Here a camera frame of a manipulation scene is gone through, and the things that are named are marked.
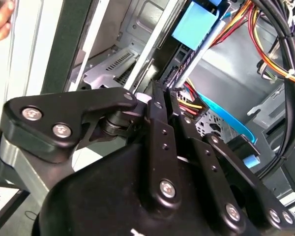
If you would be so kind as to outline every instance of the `screw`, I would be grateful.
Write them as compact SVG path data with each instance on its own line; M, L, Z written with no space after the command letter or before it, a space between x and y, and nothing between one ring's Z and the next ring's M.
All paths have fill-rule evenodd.
M32 108L32 107L28 107L22 110L22 115L26 119L32 120L32 121L39 120L42 117L42 113L38 109Z
M188 124L191 124L191 120L190 120L188 117L185 117L185 121L186 121Z
M159 102L154 102L155 106L159 109L162 109L162 105Z
M240 220L240 214L238 212L238 210L230 203L228 203L226 205L226 212L227 214L235 221L239 221Z
M162 194L164 194L164 196L167 198L173 198L176 194L174 186L167 180L163 180L159 184L159 188L161 189Z
M218 143L218 139L215 136L212 136L212 140L213 142Z
M123 96L124 96L125 98L127 98L128 100L133 100L133 98L132 98L132 96L131 96L130 93L125 93Z
M280 223L280 222L281 222L280 217L278 216L278 214L277 214L274 210L270 209L270 210L269 210L269 213L270 213L271 218L272 218L276 223Z
M56 124L53 127L53 132L59 138L67 138L71 135L71 129L65 124Z
M287 221L287 223L289 223L289 224L292 225L293 224L293 220L290 217L290 215L286 211L284 211L282 214L283 214L284 219Z

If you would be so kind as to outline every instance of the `hole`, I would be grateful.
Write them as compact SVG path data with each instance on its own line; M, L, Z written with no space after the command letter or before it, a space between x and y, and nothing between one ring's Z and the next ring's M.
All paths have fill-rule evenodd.
M214 172L217 172L217 168L215 166L212 166L211 170L213 170Z
M169 149L169 147L167 146L167 144L163 144L163 147L162 147L165 151L167 151Z
M180 52L178 53L177 57L176 57L176 60L177 60L179 63L181 63L185 56L186 56L186 53L180 51Z
M214 130L214 131L217 131L217 132L221 132L221 127L218 125L218 124L215 124L215 123L211 123L210 124L210 127Z

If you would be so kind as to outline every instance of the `human hand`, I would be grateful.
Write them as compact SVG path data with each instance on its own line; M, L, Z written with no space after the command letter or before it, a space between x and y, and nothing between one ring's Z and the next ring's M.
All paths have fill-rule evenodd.
M7 38L10 33L11 24L8 20L13 13L14 7L15 3L12 0L8 0L0 8L0 41Z

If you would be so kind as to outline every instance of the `metal panel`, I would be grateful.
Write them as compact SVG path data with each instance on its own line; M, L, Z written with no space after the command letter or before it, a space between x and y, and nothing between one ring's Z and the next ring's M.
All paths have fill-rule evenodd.
M161 17L159 18L159 21L157 22L150 38L148 39L143 51L140 54L140 57L134 66L126 84L124 85L125 89L130 89L137 76L139 75L141 69L144 66L144 63L147 61L148 56L150 55L152 49L156 46L157 39L159 35L161 34L163 28L168 23L169 19L171 18L171 13L173 12L174 8L177 5L177 0L169 0Z
M185 1L178 0L160 37L164 36ZM168 0L132 0L120 27L120 38L116 45L120 48L131 45L138 53L141 53L167 3Z
M86 72L83 80L92 89L98 89L102 85L107 88L118 87L119 84L114 78L120 77L127 71L137 56L138 54L129 48L124 48Z

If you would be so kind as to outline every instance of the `black cable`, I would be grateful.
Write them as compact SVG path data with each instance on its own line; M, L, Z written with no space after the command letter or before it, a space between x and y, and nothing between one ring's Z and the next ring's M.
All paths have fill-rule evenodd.
M32 218L32 217L29 217L28 216L28 214L33 214L34 215L34 217ZM36 219L36 217L37 217L37 214L35 213L35 212L32 212L31 210L27 210L27 211L25 211L24 212L24 215L28 218L28 219L30 219L30 220L32 220L32 221L34 221L35 219Z
M287 11L279 1L253 0L276 29L282 52L283 67L295 70L295 44L287 24ZM295 147L295 83L285 81L286 125L282 145L277 155L256 175L264 179L282 166Z

